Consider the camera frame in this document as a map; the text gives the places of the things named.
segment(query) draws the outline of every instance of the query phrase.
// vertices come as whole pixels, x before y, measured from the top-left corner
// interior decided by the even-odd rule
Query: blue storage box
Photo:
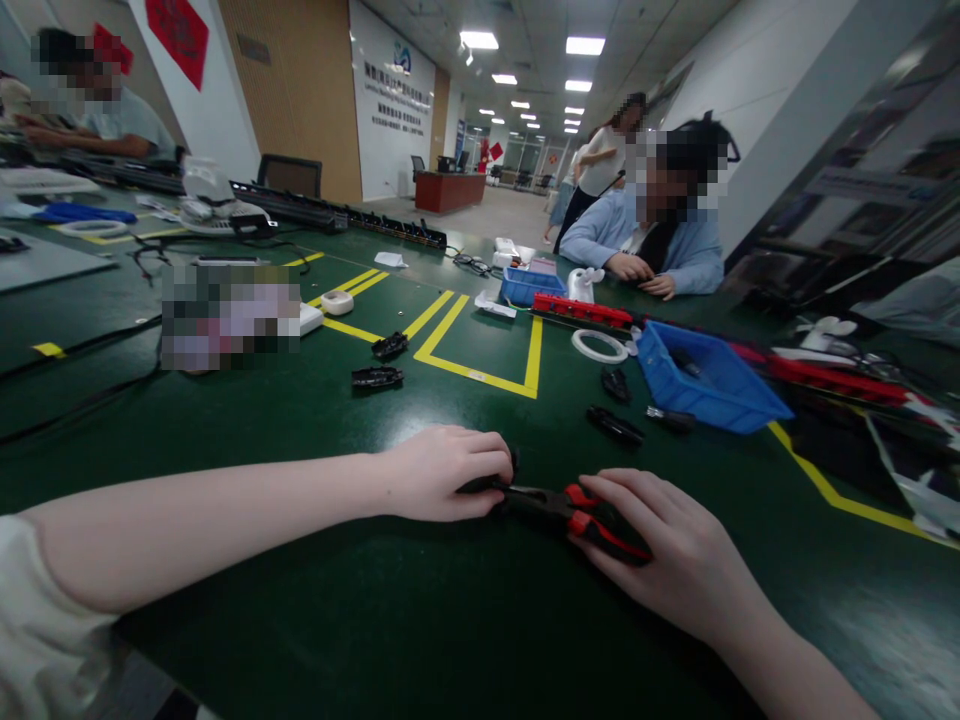
[[[793,417],[790,408],[723,340],[647,322],[637,348],[653,399],[664,410],[693,413],[701,422],[740,435]],[[699,378],[673,362],[668,351],[677,348],[686,350],[700,367]]]
[[[566,297],[567,286],[556,275],[504,268],[500,294],[505,300],[520,307],[530,307],[533,305],[533,296],[538,292]]]

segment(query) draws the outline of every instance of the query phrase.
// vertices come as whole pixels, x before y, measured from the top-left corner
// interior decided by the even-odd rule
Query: floor
[[[366,202],[361,207],[367,212],[388,215],[397,220],[427,221],[430,227],[456,230],[480,237],[508,237],[519,245],[537,247],[543,240],[548,215],[544,212],[547,198],[532,192],[518,192],[510,187],[487,185],[480,205],[458,210],[448,215],[417,210],[413,198],[389,198]],[[559,228],[550,236],[556,239]]]

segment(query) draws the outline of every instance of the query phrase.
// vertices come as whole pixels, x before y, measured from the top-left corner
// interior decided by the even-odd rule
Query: company logo
[[[395,42],[393,44],[393,64],[403,68],[403,71],[409,75],[413,68],[413,62],[410,60],[410,48]]]

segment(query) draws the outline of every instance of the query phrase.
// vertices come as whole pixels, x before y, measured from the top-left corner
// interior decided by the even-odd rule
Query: ceiling
[[[649,91],[738,0],[363,0],[467,96],[467,124],[489,127],[480,108],[496,111],[509,130],[527,131],[520,113],[537,116],[541,134],[562,136],[566,106],[586,109],[581,138],[605,122],[624,97]],[[492,32],[499,50],[458,55],[461,30]],[[605,37],[599,57],[566,54],[568,35]],[[515,75],[497,85],[492,73]],[[589,93],[564,90],[591,80]],[[530,103],[530,110],[511,107]]]

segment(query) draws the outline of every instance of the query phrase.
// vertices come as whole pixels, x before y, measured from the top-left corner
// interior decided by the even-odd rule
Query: red plier handle
[[[563,492],[570,498],[570,504],[578,508],[574,511],[573,516],[567,520],[567,529],[570,534],[584,538],[610,557],[628,565],[639,567],[646,565],[653,559],[653,556],[646,550],[624,542],[605,528],[593,515],[584,511],[583,508],[595,508],[601,503],[600,498],[592,492],[576,484],[568,485]]]

